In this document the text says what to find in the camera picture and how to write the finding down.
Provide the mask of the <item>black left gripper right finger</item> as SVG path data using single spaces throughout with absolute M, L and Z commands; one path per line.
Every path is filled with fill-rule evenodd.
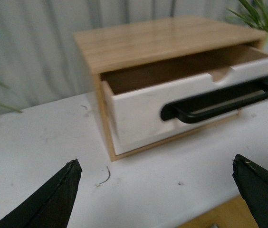
M 232 176 L 257 225 L 268 228 L 268 171 L 237 154 Z

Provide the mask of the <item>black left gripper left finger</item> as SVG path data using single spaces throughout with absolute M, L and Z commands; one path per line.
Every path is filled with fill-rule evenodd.
M 0 220 L 0 228 L 66 228 L 76 200 L 82 169 L 68 162 L 24 202 Z

